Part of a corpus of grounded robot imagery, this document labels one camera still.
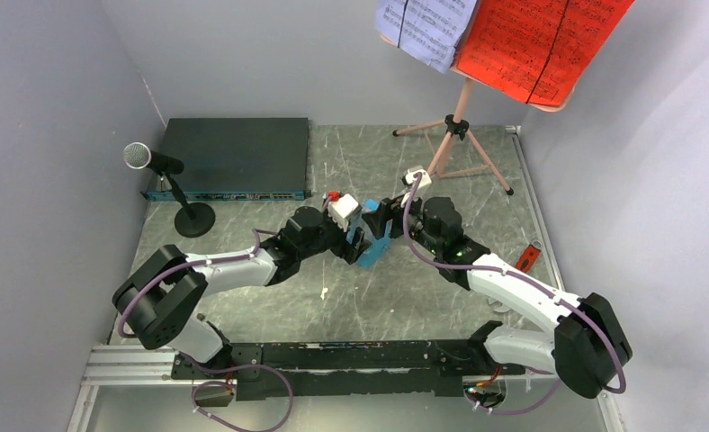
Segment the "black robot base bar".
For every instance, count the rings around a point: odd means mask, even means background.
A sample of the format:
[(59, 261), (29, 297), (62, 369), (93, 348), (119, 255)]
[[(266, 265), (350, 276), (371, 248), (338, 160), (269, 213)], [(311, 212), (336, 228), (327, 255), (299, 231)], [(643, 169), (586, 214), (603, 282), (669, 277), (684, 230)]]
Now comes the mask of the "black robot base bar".
[(288, 391), (296, 397), (413, 392), (457, 397), (493, 374), (524, 372), (521, 366), (495, 363), (477, 342), (429, 339), (235, 343), (203, 369), (176, 355), (171, 376), (188, 382), (224, 379), (231, 366), (238, 401), (262, 401)]

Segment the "pink tripod music stand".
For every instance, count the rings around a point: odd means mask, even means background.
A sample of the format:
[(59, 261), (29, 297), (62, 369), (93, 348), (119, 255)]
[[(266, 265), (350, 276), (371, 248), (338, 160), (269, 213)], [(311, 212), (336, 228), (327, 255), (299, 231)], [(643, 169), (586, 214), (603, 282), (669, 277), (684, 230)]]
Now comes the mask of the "pink tripod music stand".
[[(410, 133), (416, 131), (424, 132), (424, 136), (426, 137), (429, 147), (433, 152), (433, 158), (426, 171), (433, 179), (470, 176), (472, 174), (477, 174), (482, 170), (489, 169), (492, 174), (498, 179), (500, 184), (503, 186), (503, 189), (506, 194), (513, 195), (514, 190), (508, 184), (504, 176), (500, 173), (495, 163), (492, 161), (486, 150), (480, 144), (479, 140), (474, 136), (473, 132), (471, 131), (470, 124), (463, 118), (469, 100), (471, 98), (471, 90), (475, 84), (481, 84), (481, 81), (479, 79), (473, 78), (465, 72), (460, 71), (455, 65), (451, 67), (451, 71), (464, 77), (462, 91), (458, 98), (458, 102), (455, 106), (454, 112), (446, 115), (443, 119), (409, 126), (404, 129), (394, 130), (391, 134), (394, 137), (400, 137), (409, 135)], [(438, 148), (434, 148), (431, 140), (428, 138), (426, 131), (440, 126), (445, 126), (445, 134)], [(452, 154), (454, 143), (456, 141), (464, 141), (466, 139), (471, 142), (472, 146), (482, 157), (483, 164), (481, 166), (447, 172), (446, 164)]]

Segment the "blue metronome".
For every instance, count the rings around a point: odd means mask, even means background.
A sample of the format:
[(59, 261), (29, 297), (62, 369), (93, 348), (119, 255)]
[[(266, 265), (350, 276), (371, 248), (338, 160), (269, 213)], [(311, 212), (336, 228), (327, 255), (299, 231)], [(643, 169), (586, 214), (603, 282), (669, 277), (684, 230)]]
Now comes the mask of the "blue metronome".
[(383, 238), (380, 240), (375, 239), (363, 220), (363, 214), (365, 213), (366, 209), (372, 209), (373, 207), (377, 207), (378, 205), (385, 204), (382, 202), (377, 202), (374, 199), (368, 199), (362, 204), (359, 227), (361, 227), (365, 231), (366, 238), (372, 243), (371, 247), (366, 250), (363, 255), (355, 262), (357, 266), (360, 266), (362, 268), (372, 267), (385, 254), (391, 243), (391, 239), (389, 238)]

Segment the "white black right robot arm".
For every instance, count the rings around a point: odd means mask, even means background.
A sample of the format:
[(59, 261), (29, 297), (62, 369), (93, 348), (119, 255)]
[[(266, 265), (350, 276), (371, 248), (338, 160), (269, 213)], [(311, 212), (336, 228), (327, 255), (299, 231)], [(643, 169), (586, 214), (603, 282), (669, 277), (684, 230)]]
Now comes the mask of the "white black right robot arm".
[(507, 264), (465, 235), (452, 201), (426, 203), (405, 196), (369, 200), (363, 221), (378, 240), (404, 236), (414, 255), (448, 282), (508, 306), (536, 325), (535, 331), (490, 324), (469, 349), (474, 370), (489, 374), (501, 364), (556, 374), (578, 395), (622, 394), (624, 366), (633, 351), (611, 303), (593, 292), (579, 297), (558, 290)]

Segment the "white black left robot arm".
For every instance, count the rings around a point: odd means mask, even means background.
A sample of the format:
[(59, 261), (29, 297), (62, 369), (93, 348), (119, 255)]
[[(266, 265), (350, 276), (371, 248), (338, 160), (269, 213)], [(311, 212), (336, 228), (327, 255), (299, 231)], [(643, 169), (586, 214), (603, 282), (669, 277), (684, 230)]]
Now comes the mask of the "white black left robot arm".
[(185, 254), (175, 245), (156, 251), (112, 297), (117, 331), (148, 350), (171, 347), (210, 378), (224, 375), (233, 347), (194, 310), (205, 297), (245, 287), (280, 284), (304, 260), (330, 252), (354, 264), (371, 246), (358, 224), (342, 229), (315, 207), (299, 208), (276, 233), (257, 229), (255, 244), (237, 252)]

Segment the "black microphone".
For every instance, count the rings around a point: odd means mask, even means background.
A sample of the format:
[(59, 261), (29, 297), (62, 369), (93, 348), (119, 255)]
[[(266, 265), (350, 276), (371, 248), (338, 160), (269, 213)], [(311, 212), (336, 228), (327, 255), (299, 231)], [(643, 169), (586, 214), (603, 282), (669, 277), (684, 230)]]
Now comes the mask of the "black microphone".
[(172, 194), (181, 208), (175, 215), (175, 230), (185, 238), (198, 238), (211, 230), (216, 215), (204, 202), (190, 203), (173, 176), (184, 171), (184, 163), (174, 157), (151, 150), (142, 142), (132, 142), (123, 149), (123, 160), (127, 167), (134, 170), (150, 169), (160, 180), (165, 191)]

